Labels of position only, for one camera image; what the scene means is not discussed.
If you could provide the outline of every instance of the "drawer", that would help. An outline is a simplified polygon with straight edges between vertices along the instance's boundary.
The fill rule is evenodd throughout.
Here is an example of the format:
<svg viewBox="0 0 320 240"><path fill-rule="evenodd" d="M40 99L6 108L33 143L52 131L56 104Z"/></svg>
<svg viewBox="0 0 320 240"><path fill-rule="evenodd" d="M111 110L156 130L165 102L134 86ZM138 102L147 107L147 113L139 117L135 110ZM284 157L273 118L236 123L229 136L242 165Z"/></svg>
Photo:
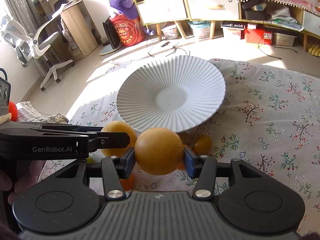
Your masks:
<svg viewBox="0 0 320 240"><path fill-rule="evenodd" d="M238 20L238 0L187 0L191 19Z"/></svg>
<svg viewBox="0 0 320 240"><path fill-rule="evenodd" d="M183 0L146 0L138 9L144 24L187 18Z"/></svg>
<svg viewBox="0 0 320 240"><path fill-rule="evenodd" d="M319 16L305 11L303 26L306 31L320 36L320 17Z"/></svg>

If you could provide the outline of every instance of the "camera lens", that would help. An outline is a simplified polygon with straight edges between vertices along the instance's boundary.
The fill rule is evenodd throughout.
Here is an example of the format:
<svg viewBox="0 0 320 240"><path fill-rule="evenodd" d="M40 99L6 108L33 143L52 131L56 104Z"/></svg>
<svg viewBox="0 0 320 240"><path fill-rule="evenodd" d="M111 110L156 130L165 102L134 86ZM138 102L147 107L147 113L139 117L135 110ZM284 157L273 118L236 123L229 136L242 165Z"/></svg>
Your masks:
<svg viewBox="0 0 320 240"><path fill-rule="evenodd" d="M4 90L4 100L7 100L7 97L8 97L8 89L6 88Z"/></svg>

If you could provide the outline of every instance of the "white plate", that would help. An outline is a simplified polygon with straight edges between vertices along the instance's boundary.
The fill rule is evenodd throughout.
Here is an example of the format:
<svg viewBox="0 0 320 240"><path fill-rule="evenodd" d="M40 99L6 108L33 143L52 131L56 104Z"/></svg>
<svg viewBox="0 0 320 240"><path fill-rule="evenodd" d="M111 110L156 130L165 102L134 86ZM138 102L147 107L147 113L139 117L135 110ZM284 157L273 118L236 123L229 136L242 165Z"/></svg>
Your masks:
<svg viewBox="0 0 320 240"><path fill-rule="evenodd" d="M226 92L220 71L191 56L156 59L133 72L121 86L117 109L138 131L166 127L181 132L215 114Z"/></svg>

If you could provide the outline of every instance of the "purple cap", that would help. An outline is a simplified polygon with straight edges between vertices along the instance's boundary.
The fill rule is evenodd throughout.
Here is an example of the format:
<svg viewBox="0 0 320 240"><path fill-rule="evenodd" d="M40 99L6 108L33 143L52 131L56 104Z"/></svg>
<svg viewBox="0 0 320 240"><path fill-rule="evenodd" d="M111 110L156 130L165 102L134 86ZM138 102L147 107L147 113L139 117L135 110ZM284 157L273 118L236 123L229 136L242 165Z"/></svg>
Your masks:
<svg viewBox="0 0 320 240"><path fill-rule="evenodd" d="M109 0L109 3L112 8L123 13L131 20L139 16L137 7L132 0Z"/></svg>

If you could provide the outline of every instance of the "floral tablecloth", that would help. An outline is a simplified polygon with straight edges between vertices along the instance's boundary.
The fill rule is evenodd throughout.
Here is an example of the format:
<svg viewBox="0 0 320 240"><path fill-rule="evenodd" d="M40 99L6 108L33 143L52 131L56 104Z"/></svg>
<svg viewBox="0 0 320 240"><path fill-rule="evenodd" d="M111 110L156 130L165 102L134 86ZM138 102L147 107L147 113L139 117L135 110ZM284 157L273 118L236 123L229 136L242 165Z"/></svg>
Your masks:
<svg viewBox="0 0 320 240"><path fill-rule="evenodd" d="M222 59L210 62L225 78L226 96L216 114L188 133L192 138L209 135L213 141L210 155L219 162L241 158L298 192L306 205L298 231L300 234L320 231L320 80L248 62ZM108 69L100 77L102 84L111 82L115 72L119 74L125 69L123 79L119 79L114 91L105 91L101 98L93 101L89 95L83 98L83 105L70 123L104 126L121 120L116 109L118 89L141 64L108 63ZM100 150L90 155L96 162L104 157ZM70 162L47 161L40 179ZM133 173L135 190L142 191L192 192L197 182L179 170L165 176L152 176L136 165ZM90 187L103 195L101 179L91 179ZM228 180L218 178L215 194L226 188Z"/></svg>

